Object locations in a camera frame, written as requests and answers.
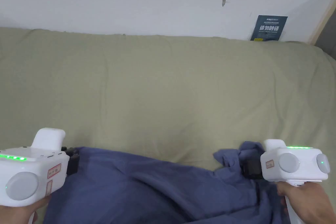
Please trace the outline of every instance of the white plastic casing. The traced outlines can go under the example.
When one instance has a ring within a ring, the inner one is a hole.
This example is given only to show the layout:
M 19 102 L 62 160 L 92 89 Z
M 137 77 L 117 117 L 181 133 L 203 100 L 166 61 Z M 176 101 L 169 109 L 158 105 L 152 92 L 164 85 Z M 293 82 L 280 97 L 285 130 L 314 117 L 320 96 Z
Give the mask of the white plastic casing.
M 275 143 L 269 146 L 267 141 Z M 266 141 L 266 152 L 261 155 L 262 175 L 268 181 L 314 181 L 320 182 L 328 178 L 328 174 L 322 172 L 318 166 L 317 156 L 322 154 L 319 149 L 289 149 L 279 139 Z M 279 165 L 282 154 L 291 153 L 298 159 L 299 166 L 294 172 L 286 172 Z
M 65 132 L 50 128 L 44 128 L 40 131 L 32 144 L 34 148 L 19 147 L 0 150 L 0 205 L 9 207 L 28 206 L 63 186 L 69 161 L 69 156 L 65 152 L 61 152 Z M 7 155 L 26 159 L 8 159 L 6 158 Z M 37 180 L 35 192 L 31 186 L 31 184 L 35 184 L 35 181 L 32 183 L 34 177 Z M 31 196 L 22 200 L 13 199 L 24 197 L 22 195 L 26 194 L 25 190 L 32 190 L 31 193 L 28 192 L 28 195 Z

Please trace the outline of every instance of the blue blanket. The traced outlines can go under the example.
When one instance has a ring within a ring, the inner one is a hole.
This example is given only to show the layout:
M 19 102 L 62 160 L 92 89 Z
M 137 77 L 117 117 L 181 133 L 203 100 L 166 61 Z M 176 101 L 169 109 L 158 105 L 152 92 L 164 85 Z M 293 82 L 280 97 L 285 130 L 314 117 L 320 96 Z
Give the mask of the blue blanket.
M 280 224 L 275 185 L 244 178 L 240 160 L 261 144 L 220 150 L 216 171 L 94 148 L 80 148 L 78 173 L 54 192 L 44 223 Z

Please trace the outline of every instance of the green light strip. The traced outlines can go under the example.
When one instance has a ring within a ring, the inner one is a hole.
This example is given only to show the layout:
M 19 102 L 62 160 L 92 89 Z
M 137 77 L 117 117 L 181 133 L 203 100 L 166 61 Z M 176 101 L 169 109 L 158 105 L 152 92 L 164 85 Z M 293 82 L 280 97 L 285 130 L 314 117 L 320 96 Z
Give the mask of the green light strip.
M 0 158 L 6 158 L 6 159 L 12 159 L 12 160 L 17 160 L 17 161 L 26 161 L 27 158 L 22 157 L 22 156 L 9 156 L 9 155 L 1 155 Z
M 310 149 L 310 147 L 294 147 L 294 146 L 287 146 L 289 149 Z

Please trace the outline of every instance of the white wall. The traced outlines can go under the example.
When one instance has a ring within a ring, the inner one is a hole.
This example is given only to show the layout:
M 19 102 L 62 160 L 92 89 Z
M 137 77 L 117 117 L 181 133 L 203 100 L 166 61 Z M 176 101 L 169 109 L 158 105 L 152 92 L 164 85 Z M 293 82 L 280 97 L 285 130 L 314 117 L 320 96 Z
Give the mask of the white wall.
M 0 0 L 0 26 L 248 40 L 258 15 L 285 15 L 283 41 L 308 42 L 332 0 Z

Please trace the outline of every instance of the poster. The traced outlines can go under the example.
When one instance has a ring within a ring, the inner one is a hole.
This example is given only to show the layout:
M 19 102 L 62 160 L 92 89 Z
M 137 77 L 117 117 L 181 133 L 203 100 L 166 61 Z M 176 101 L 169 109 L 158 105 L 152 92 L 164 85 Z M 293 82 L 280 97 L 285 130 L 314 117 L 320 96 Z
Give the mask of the poster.
M 259 15 L 251 40 L 279 40 L 288 17 Z

